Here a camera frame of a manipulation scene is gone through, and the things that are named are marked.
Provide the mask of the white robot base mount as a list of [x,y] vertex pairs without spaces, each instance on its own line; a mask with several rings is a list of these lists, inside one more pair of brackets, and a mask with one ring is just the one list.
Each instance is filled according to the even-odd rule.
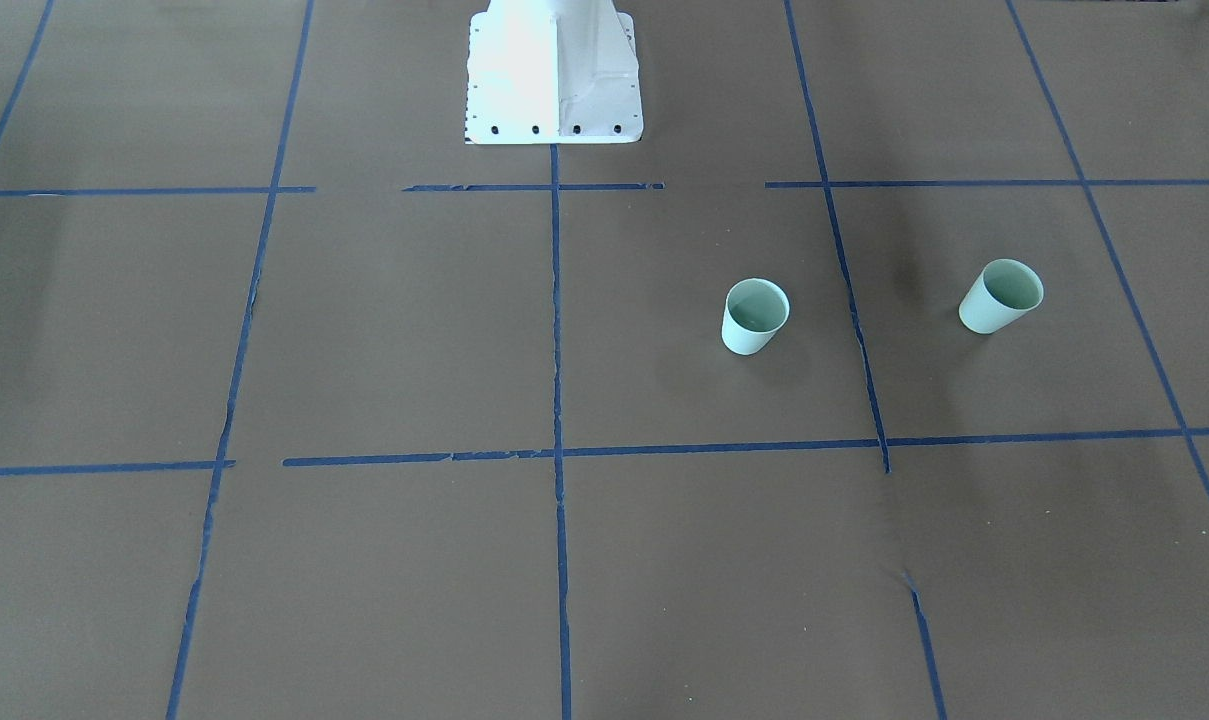
[[490,1],[468,27],[464,141],[637,143],[640,47],[612,1]]

